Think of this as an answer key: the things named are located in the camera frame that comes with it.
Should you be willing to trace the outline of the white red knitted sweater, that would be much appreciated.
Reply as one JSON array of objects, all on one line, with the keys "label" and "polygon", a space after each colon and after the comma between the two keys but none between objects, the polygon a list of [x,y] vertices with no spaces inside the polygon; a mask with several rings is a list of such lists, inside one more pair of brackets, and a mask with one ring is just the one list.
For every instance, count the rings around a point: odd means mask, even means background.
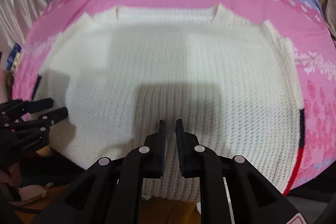
[{"label": "white red knitted sweater", "polygon": [[253,23],[209,9],[114,7],[55,37],[36,98],[65,106],[53,149],[87,169],[124,157],[167,124],[165,172],[145,194],[200,199],[199,181],[179,171],[175,123],[218,155],[243,155],[280,192],[293,172],[303,100],[289,38],[269,20]]}]

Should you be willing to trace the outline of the pink floral bed sheet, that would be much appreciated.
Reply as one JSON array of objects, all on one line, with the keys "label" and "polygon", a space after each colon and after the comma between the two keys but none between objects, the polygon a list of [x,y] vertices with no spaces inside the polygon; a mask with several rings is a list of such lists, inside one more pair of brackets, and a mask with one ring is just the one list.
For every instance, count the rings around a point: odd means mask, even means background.
[{"label": "pink floral bed sheet", "polygon": [[283,192],[322,173],[335,161],[335,46],[316,0],[52,0],[33,25],[15,76],[14,98],[31,98],[38,70],[58,33],[82,14],[96,15],[117,5],[205,8],[221,4],[254,23],[269,20],[294,44],[303,93],[305,144],[295,154]]}]

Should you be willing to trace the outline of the blue small box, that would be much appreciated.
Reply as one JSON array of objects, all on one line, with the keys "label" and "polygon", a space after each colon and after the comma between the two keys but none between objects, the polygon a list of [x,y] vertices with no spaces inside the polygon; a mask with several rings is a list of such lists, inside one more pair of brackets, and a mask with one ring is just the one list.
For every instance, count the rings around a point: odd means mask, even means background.
[{"label": "blue small box", "polygon": [[7,58],[6,70],[15,73],[22,58],[22,48],[19,44],[15,44]]}]

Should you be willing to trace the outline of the silvery satin curtain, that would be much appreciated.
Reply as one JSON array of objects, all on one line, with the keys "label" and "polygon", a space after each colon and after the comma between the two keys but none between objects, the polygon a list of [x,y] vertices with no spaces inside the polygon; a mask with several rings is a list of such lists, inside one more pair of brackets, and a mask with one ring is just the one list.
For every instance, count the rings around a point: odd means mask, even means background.
[{"label": "silvery satin curtain", "polygon": [[22,45],[49,0],[1,0],[1,50]]}]

